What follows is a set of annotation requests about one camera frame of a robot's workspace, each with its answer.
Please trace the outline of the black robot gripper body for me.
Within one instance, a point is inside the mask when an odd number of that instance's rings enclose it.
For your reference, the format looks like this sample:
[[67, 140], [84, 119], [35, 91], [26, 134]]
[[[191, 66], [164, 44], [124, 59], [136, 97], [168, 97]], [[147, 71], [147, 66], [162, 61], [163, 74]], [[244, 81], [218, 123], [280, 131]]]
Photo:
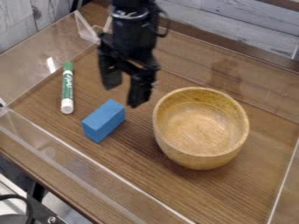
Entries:
[[99, 54], [106, 54], [120, 61], [132, 60], [143, 68], [159, 70], [152, 50], [156, 46], [159, 8], [126, 10], [115, 8], [112, 16], [112, 32], [100, 36]]

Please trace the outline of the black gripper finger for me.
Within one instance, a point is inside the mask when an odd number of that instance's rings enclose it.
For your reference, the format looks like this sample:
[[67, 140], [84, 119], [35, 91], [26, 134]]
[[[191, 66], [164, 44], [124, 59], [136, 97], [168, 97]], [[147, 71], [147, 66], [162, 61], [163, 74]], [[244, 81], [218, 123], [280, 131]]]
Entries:
[[127, 105], [135, 109], [150, 101], [154, 84], [156, 82], [156, 69], [138, 68], [128, 71], [131, 86], [127, 97]]
[[107, 90], [116, 88], [123, 83], [122, 70], [118, 68], [116, 60], [102, 53], [98, 63], [104, 88]]

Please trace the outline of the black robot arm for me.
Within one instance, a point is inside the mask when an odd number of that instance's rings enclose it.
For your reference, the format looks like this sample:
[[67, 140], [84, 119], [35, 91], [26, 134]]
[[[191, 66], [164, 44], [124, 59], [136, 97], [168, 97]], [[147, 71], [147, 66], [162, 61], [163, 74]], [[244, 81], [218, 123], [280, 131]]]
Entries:
[[150, 101], [159, 64], [154, 56], [163, 10], [155, 0], [112, 0], [112, 32], [98, 36], [98, 63], [107, 90], [123, 83], [122, 74], [131, 77], [127, 105], [139, 107]]

